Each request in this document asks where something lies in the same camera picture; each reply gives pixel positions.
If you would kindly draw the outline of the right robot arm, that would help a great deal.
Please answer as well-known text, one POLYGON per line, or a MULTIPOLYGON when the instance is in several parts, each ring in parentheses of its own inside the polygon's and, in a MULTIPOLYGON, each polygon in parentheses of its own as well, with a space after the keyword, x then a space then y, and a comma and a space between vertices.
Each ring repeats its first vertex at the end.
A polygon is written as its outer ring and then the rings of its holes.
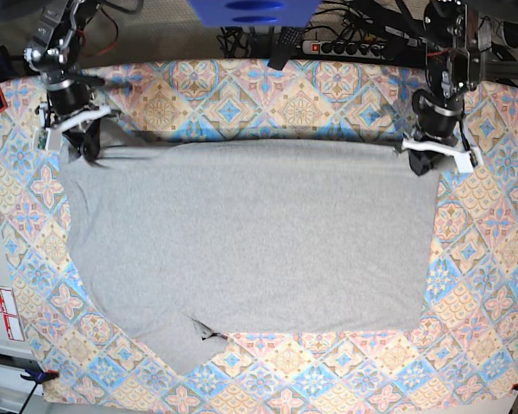
POLYGON ((84 29, 100 11, 98 1, 53 1, 42 11, 37 30, 24 50, 30 69, 38 72, 46 98, 35 114, 34 147, 58 151, 63 140, 88 162, 100 151, 100 120, 111 114, 94 103, 95 90, 105 81, 82 73, 78 65, 84 29))

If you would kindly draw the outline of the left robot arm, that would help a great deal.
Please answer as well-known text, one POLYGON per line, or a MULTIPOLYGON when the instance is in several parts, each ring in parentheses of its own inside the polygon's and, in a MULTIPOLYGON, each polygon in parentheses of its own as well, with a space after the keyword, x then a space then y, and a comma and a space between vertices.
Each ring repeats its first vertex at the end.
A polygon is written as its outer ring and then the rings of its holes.
POLYGON ((478 13, 461 1, 431 1, 425 8, 420 34, 426 40, 427 88, 412 96, 415 125, 401 143, 418 176, 444 160, 453 160, 461 174, 483 164, 481 150, 464 132, 464 97, 483 74, 480 27, 478 13))

